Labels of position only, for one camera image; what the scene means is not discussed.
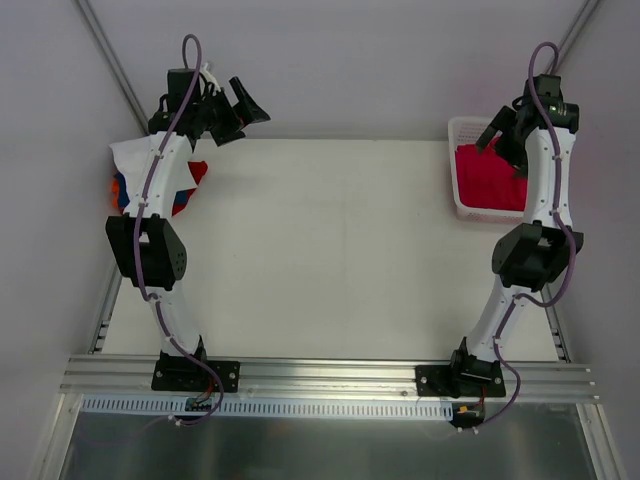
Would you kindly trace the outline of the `pink red t shirt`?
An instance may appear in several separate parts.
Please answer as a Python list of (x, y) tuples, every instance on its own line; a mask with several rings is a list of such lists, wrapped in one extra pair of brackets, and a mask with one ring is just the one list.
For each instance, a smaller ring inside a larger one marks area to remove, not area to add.
[(456, 180), (461, 203), (466, 207), (504, 211), (525, 209), (527, 179), (500, 158), (495, 146), (499, 138), (479, 153), (474, 144), (455, 150)]

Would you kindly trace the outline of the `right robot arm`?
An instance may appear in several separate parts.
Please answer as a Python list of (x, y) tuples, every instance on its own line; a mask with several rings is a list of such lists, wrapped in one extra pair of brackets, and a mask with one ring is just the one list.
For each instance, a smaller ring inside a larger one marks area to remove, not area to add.
[(522, 311), (559, 301), (573, 275), (584, 235), (569, 211), (570, 157), (577, 106), (555, 100), (504, 106), (476, 142), (527, 177), (522, 221), (498, 240), (491, 259), (495, 282), (478, 323), (452, 353), (439, 391), (453, 398), (506, 394), (503, 347)]

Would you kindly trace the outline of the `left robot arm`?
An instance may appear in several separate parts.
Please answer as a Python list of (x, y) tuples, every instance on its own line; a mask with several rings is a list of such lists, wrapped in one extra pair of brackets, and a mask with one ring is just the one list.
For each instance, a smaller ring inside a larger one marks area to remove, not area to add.
[(209, 133), (217, 146), (244, 138), (247, 126), (270, 121), (233, 77), (231, 103), (212, 76), (190, 68), (171, 69), (146, 137), (112, 145), (127, 203), (106, 221), (106, 234), (120, 274), (139, 290), (161, 333), (161, 358), (181, 358), (174, 378), (188, 390), (208, 381), (202, 336), (182, 291), (186, 247), (170, 219), (178, 200), (198, 186), (191, 169), (196, 144)]

